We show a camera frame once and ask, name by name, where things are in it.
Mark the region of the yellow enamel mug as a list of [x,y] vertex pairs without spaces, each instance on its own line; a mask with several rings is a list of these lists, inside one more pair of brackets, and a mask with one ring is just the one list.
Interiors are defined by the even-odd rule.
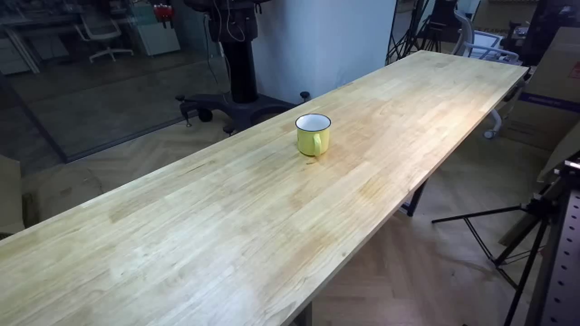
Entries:
[[295,119],[295,146],[300,153],[320,157],[329,148],[331,119],[318,112],[308,112]]

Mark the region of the black table leg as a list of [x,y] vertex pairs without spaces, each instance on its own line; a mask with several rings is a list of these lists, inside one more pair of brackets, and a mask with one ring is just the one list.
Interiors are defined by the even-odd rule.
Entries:
[[418,201],[422,197],[422,191],[425,188],[425,182],[422,182],[411,195],[411,199],[407,202],[402,204],[404,211],[407,217],[413,217],[416,206],[418,206]]

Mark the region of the white desk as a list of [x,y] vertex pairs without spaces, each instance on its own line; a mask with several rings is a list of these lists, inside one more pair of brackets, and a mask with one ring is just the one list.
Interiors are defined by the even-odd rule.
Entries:
[[181,48],[173,28],[170,0],[132,0],[130,19],[146,56],[159,56]]

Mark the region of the grey office chair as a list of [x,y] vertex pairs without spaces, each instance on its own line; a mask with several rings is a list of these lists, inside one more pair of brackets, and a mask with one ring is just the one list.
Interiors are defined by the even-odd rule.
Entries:
[[512,50],[505,50],[500,41],[500,34],[476,30],[473,21],[460,9],[453,10],[453,16],[460,23],[458,39],[453,47],[454,56],[500,61],[500,63],[514,63],[518,65],[518,54]]

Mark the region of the white office chair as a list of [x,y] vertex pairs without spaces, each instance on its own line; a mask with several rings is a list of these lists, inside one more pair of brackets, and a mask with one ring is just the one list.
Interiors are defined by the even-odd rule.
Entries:
[[114,47],[114,41],[121,36],[121,28],[112,18],[99,10],[85,10],[74,28],[85,43],[101,45],[101,50],[88,56],[90,63],[103,56],[115,61],[117,54],[134,54],[130,47]]

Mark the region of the black tripod stand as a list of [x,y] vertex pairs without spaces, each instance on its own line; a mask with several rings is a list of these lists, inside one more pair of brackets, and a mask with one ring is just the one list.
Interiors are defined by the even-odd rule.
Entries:
[[[558,201],[578,186],[578,173],[580,157],[570,155],[549,170],[543,186],[538,191],[534,191],[525,202],[433,219],[433,224],[462,220],[467,226],[473,239],[476,240],[483,257],[491,262],[492,269],[514,289],[503,318],[503,326],[511,326],[514,318],[531,268],[540,253],[540,246],[547,231],[547,226],[556,217]],[[494,255],[482,239],[480,231],[474,228],[473,220],[478,217],[500,215],[509,211],[521,211],[521,219],[507,231],[503,249],[498,255]],[[534,231],[534,237],[531,249],[525,255],[523,269],[518,278],[512,278],[505,271],[505,264],[509,258],[512,258],[512,251],[523,242],[523,239],[531,231]]]

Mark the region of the cardboard box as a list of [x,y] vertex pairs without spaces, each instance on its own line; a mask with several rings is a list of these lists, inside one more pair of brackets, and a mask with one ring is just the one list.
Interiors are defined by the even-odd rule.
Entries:
[[550,150],[578,119],[580,28],[560,27],[527,85],[509,103],[502,134]]

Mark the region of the perforated metal panel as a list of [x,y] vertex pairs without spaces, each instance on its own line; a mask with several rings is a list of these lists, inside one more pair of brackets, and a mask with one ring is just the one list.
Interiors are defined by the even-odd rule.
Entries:
[[554,251],[540,326],[580,326],[580,193],[570,191],[554,226]]

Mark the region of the black pedestal stand with wheels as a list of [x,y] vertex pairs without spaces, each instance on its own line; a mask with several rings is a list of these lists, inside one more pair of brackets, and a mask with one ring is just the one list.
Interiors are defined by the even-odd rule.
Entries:
[[230,90],[222,94],[177,95],[184,123],[190,115],[210,121],[215,110],[228,115],[226,134],[244,130],[264,117],[293,108],[293,103],[257,92],[251,41],[255,14],[266,0],[183,0],[208,18],[210,38],[221,45]]

